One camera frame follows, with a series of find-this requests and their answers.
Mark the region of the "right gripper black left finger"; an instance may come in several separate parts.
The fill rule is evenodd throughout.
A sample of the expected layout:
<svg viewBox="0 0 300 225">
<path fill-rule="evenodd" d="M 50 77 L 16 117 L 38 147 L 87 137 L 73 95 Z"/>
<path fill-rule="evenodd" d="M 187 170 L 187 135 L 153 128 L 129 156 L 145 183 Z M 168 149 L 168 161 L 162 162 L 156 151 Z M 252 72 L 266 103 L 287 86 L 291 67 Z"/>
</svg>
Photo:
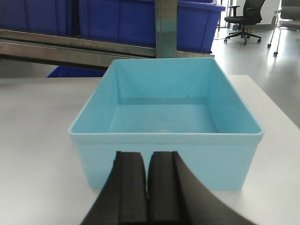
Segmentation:
<svg viewBox="0 0 300 225">
<path fill-rule="evenodd" d="M 147 224 L 146 174 L 140 153 L 116 153 L 110 175 L 81 224 Z"/>
</svg>

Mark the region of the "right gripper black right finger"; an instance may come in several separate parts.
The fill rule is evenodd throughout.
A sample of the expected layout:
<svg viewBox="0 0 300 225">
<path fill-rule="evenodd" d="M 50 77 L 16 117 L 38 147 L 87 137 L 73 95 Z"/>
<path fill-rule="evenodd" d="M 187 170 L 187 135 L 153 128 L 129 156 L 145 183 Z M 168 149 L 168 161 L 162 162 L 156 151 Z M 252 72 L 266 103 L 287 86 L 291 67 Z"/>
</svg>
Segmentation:
<svg viewBox="0 0 300 225">
<path fill-rule="evenodd" d="M 179 153 L 154 152 L 148 173 L 150 225 L 251 225 L 213 195 Z"/>
</svg>

